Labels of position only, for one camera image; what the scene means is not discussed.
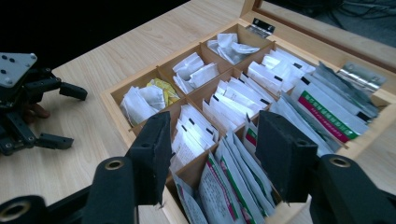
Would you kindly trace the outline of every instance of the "wooden box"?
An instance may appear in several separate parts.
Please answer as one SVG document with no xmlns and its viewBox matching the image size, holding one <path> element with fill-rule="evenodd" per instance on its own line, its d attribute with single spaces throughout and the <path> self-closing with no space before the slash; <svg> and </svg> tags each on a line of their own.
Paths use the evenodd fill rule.
<svg viewBox="0 0 396 224">
<path fill-rule="evenodd" d="M 254 19 L 259 19 L 275 26 L 275 32 L 265 39 L 251 33 L 246 27 Z M 215 38 L 220 33 L 237 33 L 240 43 L 258 47 L 260 50 L 247 57 L 241 63 L 232 65 L 206 46 L 206 41 Z M 164 58 L 157 64 L 124 79 L 104 91 L 102 99 L 109 114 L 117 124 L 123 140 L 127 146 L 130 146 L 145 123 L 143 121 L 136 126 L 132 126 L 120 110 L 120 102 L 123 95 L 132 86 L 146 86 L 152 78 L 157 77 L 169 82 L 174 87 L 180 100 L 164 109 L 171 112 L 171 132 L 173 132 L 180 114 L 181 105 L 189 103 L 202 111 L 202 100 L 210 97 L 211 93 L 216 90 L 220 79 L 228 80 L 230 77 L 240 76 L 241 72 L 246 73 L 248 65 L 252 61 L 259 63 L 266 52 L 276 48 L 284 49 L 313 65 L 317 65 L 318 62 L 324 62 L 334 71 L 338 71 L 346 62 L 358 63 L 387 79 L 386 83 L 372 95 L 373 102 L 380 108 L 380 116 L 369 124 L 368 132 L 354 140 L 348 141 L 343 147 L 338 149 L 337 154 L 351 159 L 357 158 L 396 120 L 396 49 L 311 20 L 261 0 L 246 0 L 239 20 L 225 25 L 213 34 L 196 40 L 173 56 Z M 205 63 L 217 63 L 219 75 L 200 88 L 185 94 L 172 79 L 174 75 L 172 68 L 193 52 L 197 52 Z M 238 127 L 235 131 L 238 136 L 241 136 L 242 128 L 243 126 Z M 220 130 L 220 135 L 224 134 L 225 130 Z M 216 146 L 214 145 L 210 150 L 215 151 Z M 188 184 L 196 186 L 206 158 L 207 152 L 183 167 L 177 174 Z M 166 187 L 166 190 L 169 190 L 173 195 L 173 198 L 170 197 L 166 200 L 175 200 L 177 202 L 178 197 L 171 176 L 167 179 Z M 276 213 L 272 217 L 268 217 L 267 221 L 269 223 L 284 223 L 286 222 L 285 220 L 290 220 L 290 217 L 295 216 L 303 206 L 303 204 L 288 205 L 280 203 L 276 207 Z M 178 209 L 180 209 L 180 215 L 184 216 L 181 212 L 182 207 L 180 206 Z"/>
</svg>

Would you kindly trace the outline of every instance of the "light wood surface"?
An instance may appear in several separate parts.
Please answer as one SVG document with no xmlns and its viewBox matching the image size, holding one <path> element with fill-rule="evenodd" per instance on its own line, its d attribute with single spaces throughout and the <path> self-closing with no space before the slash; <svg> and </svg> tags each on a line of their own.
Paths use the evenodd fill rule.
<svg viewBox="0 0 396 224">
<path fill-rule="evenodd" d="M 185 48 L 192 42 L 216 32 L 239 18 L 243 0 L 191 0 L 121 35 L 97 49 L 53 70 L 64 82 L 88 91 L 87 100 L 77 101 L 47 92 L 42 105 L 51 117 L 31 126 L 36 134 L 52 133 L 74 138 L 67 150 L 35 147 L 0 157 L 0 203 L 12 198 L 35 194 L 50 205 L 89 186 L 97 164 L 114 156 L 123 156 L 129 148 L 116 128 L 100 94 L 127 77 L 152 66 Z M 356 159 L 374 182 L 396 194 L 396 124 L 377 137 Z M 186 223 L 176 206 L 164 193 L 165 208 L 140 206 L 141 223 Z M 305 207 L 295 219 L 270 223 L 309 223 Z"/>
</svg>

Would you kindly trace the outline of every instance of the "metal hinge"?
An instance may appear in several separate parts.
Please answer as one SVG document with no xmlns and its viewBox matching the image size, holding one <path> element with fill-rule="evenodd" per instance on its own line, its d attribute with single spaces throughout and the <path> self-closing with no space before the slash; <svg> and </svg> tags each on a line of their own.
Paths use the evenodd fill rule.
<svg viewBox="0 0 396 224">
<path fill-rule="evenodd" d="M 259 35 L 261 38 L 266 38 L 274 33 L 275 26 L 254 18 L 253 23 L 251 23 L 246 29 L 256 35 Z"/>
<path fill-rule="evenodd" d="M 356 88 L 362 91 L 373 93 L 377 91 L 386 79 L 359 64 L 346 62 L 337 75 L 351 82 Z"/>
</svg>

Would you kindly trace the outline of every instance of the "box lid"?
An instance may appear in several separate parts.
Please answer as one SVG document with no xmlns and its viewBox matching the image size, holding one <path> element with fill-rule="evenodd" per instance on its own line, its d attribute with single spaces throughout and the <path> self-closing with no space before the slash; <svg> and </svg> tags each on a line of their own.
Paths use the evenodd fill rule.
<svg viewBox="0 0 396 224">
<path fill-rule="evenodd" d="M 276 41 L 298 46 L 334 66 L 346 64 L 349 59 L 345 52 L 373 64 L 373 70 L 387 79 L 382 89 L 396 93 L 396 48 L 262 0 L 245 0 L 240 18 L 247 22 L 259 19 L 275 26 Z M 316 48 L 312 44 L 315 41 L 325 43 L 326 48 Z"/>
</svg>

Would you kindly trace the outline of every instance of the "wooden table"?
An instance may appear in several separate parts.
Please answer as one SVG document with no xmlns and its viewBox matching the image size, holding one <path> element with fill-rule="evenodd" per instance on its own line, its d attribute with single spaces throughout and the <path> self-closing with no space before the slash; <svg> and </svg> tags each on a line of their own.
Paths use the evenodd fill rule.
<svg viewBox="0 0 396 224">
<path fill-rule="evenodd" d="M 34 147 L 10 157 L 1 156 L 0 203 L 35 194 L 50 205 L 89 186 L 101 161 L 124 156 L 129 148 L 106 111 L 100 93 L 237 19 L 242 5 L 243 0 L 191 0 L 55 68 L 55 76 L 87 90 L 87 100 L 81 102 L 57 91 L 47 92 L 40 104 L 50 111 L 51 117 L 36 122 L 31 129 L 37 135 L 52 133 L 74 138 L 73 146 L 67 150 Z M 393 194 L 396 194 L 395 130 L 396 125 L 391 125 L 357 159 L 381 189 Z M 172 210 L 164 211 L 158 206 L 139 209 L 142 223 L 177 220 L 169 218 L 177 215 Z M 303 213 L 295 220 L 299 218 L 309 219 L 309 215 Z"/>
</svg>

